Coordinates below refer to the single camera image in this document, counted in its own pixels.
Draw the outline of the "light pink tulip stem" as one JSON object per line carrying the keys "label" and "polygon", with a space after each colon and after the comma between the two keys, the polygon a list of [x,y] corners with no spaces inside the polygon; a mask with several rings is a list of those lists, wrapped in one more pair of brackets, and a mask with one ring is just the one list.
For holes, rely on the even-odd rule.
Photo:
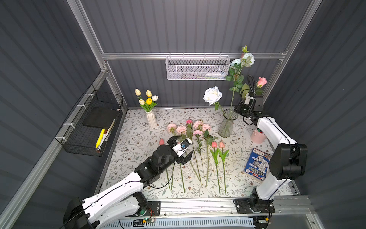
{"label": "light pink tulip stem", "polygon": [[175,168],[175,162],[173,163],[173,166],[172,166],[172,175],[171,175],[171,185],[170,185],[170,190],[172,190],[172,189],[173,189],[174,168]]}

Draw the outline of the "white ribbed ceramic vase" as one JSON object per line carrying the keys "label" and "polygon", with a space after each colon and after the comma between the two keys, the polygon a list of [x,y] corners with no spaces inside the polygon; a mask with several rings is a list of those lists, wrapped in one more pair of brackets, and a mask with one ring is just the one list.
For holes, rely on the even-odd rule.
{"label": "white ribbed ceramic vase", "polygon": [[156,117],[155,117],[153,110],[150,112],[146,112],[146,118],[147,118],[148,125],[151,129],[157,128],[157,121],[156,121]]}

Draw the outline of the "pink carnation branch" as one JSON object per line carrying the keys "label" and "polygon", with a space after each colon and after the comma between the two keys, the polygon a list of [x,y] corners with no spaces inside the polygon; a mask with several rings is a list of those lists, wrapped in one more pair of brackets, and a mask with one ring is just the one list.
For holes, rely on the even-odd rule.
{"label": "pink carnation branch", "polygon": [[202,153],[202,149],[205,149],[205,161],[201,159],[203,167],[205,167],[205,187],[208,186],[209,179],[209,170],[210,170],[210,159],[209,159],[209,145],[213,143],[217,137],[214,137],[210,134],[212,131],[212,126],[209,124],[205,124],[203,120],[198,120],[193,123],[193,136],[196,138],[197,143],[197,151],[199,154]]}

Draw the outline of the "dark pink tulip stem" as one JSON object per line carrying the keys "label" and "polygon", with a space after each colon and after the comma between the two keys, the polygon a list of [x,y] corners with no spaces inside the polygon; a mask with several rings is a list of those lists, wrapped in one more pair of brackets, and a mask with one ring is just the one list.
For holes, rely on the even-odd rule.
{"label": "dark pink tulip stem", "polygon": [[218,146],[217,143],[215,141],[213,141],[211,143],[211,147],[212,149],[210,150],[213,159],[214,159],[214,164],[215,164],[215,169],[216,169],[216,177],[217,177],[217,182],[218,182],[218,190],[219,190],[219,194],[221,193],[221,188],[220,188],[220,180],[219,180],[219,174],[218,174]]}

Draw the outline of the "peach pink tulip stem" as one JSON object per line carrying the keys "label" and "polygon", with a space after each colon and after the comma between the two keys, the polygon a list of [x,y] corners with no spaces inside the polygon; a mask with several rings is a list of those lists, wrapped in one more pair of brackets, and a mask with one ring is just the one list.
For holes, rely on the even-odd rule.
{"label": "peach pink tulip stem", "polygon": [[181,173],[181,181],[182,181],[183,192],[186,193],[185,183],[184,183],[183,166],[181,164],[180,164],[180,173]]}

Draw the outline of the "green leafy rose stem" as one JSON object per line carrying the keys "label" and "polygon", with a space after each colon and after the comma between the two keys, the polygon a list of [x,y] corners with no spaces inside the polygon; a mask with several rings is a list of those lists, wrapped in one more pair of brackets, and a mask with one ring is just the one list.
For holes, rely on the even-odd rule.
{"label": "green leafy rose stem", "polygon": [[[187,128],[187,136],[189,139],[191,139],[191,141],[193,141],[193,121],[191,119],[186,121],[186,128]],[[196,171],[195,168],[193,168],[193,171],[195,172],[197,178],[199,179],[200,183],[202,183],[200,174]]]}

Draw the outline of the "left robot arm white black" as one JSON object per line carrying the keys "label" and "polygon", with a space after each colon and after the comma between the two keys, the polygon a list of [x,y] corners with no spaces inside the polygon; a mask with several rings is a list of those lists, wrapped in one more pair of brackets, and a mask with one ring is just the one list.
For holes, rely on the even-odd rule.
{"label": "left robot arm white black", "polygon": [[63,217],[63,229],[100,229],[118,219],[142,216],[148,201],[142,190],[150,187],[170,166],[186,164],[192,159],[193,142],[173,136],[166,145],[160,145],[126,178],[103,192],[81,200],[74,198]]}

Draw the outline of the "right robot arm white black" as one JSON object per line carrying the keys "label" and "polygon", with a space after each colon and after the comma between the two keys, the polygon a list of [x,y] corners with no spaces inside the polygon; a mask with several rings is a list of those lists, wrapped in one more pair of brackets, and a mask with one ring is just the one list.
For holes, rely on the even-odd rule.
{"label": "right robot arm white black", "polygon": [[308,148],[305,144],[294,141],[273,117],[263,112],[262,96],[250,94],[248,97],[247,104],[241,98],[234,110],[251,120],[265,134],[274,153],[269,160],[269,174],[263,183],[254,188],[249,198],[235,199],[233,203],[239,214],[272,214],[275,212],[272,203],[277,191],[284,184],[304,175]]}

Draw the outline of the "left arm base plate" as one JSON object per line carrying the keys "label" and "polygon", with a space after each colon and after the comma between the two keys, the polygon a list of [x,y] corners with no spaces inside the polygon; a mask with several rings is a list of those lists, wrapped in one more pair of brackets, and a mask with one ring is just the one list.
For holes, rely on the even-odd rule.
{"label": "left arm base plate", "polygon": [[161,201],[148,201],[147,208],[141,217],[157,217],[160,216]]}

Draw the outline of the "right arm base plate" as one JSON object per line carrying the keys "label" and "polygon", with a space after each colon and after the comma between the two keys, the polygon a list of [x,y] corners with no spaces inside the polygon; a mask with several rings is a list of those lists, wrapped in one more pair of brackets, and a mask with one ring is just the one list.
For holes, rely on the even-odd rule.
{"label": "right arm base plate", "polygon": [[275,213],[273,200],[236,198],[233,203],[238,214]]}

